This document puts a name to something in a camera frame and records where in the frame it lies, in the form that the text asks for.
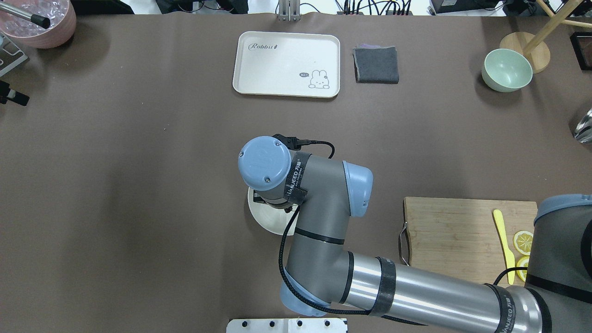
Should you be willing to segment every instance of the yellow knife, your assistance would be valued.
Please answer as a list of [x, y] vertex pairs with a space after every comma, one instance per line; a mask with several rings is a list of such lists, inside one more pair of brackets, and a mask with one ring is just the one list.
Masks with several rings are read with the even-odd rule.
[[[504, 251], [504, 260], [506, 261], [506, 268], [516, 266], [516, 259], [514, 254], [508, 247], [508, 237], [506, 236], [506, 226], [504, 225], [504, 216], [499, 209], [493, 210], [493, 221], [496, 223], [497, 234], [500, 236], [501, 248]], [[515, 272], [508, 273], [508, 284], [514, 284]]]

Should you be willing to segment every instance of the folded cloth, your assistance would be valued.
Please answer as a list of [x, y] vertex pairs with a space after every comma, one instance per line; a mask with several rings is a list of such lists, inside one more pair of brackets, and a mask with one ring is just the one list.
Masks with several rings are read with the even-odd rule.
[[366, 83], [399, 83], [397, 49], [362, 44], [353, 49], [356, 81]]

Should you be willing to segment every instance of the wooden round base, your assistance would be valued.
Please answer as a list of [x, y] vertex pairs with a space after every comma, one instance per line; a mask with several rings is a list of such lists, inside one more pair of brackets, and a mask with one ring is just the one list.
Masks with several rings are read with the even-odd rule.
[[533, 34], [523, 32], [511, 33], [501, 40], [500, 48], [510, 49], [520, 53], [530, 62], [533, 73], [540, 73], [549, 66], [551, 51], [549, 51], [547, 44], [542, 41], [529, 55], [525, 55], [524, 48], [534, 36]]

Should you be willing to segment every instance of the white floor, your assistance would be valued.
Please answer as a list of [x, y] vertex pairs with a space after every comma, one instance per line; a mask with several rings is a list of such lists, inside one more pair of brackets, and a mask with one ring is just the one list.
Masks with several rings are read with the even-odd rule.
[[[128, 4], [136, 14], [160, 14], [160, 10], [156, 5], [155, 0], [122, 0], [126, 4]], [[413, 15], [430, 15], [427, 11], [427, 8], [430, 5], [430, 0], [412, 0], [411, 2], [411, 12]], [[301, 0], [301, 3], [308, 2], [309, 4], [314, 5], [319, 11], [327, 13], [327, 14], [335, 14], [337, 13], [337, 4], [334, 0]], [[249, 13], [259, 13], [259, 12], [274, 12], [275, 8], [278, 4], [277, 0], [249, 0]], [[363, 1], [362, 6], [367, 5], [366, 1]], [[557, 9], [561, 4], [561, 0], [551, 0], [551, 5], [553, 8]], [[382, 7], [385, 4], [379, 4], [378, 8], [382, 10]], [[216, 3], [213, 0], [208, 0], [206, 2], [206, 6], [215, 8]], [[197, 2], [194, 3], [194, 8], [197, 8]], [[308, 12], [314, 12], [315, 10], [308, 5], [300, 6], [300, 13], [306, 14]], [[367, 8], [361, 9], [365, 15], [369, 14]], [[224, 11], [215, 11], [207, 8], [202, 8], [201, 10], [195, 12], [195, 14], [228, 14]], [[478, 11], [464, 11], [464, 12], [454, 12], [448, 14], [439, 14], [439, 15], [448, 15], [448, 16], [505, 16], [503, 10], [499, 8], [496, 11], [486, 11], [486, 10], [478, 10]]]

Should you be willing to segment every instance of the black frame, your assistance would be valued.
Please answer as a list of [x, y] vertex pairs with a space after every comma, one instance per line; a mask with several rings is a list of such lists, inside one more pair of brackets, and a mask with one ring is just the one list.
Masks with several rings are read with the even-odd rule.
[[582, 71], [592, 71], [592, 63], [590, 66], [586, 65], [584, 53], [580, 47], [580, 42], [578, 41], [580, 37], [592, 39], [592, 33], [574, 33], [570, 37], [571, 45], [574, 47], [575, 57], [578, 58], [578, 63], [580, 63], [580, 68]]

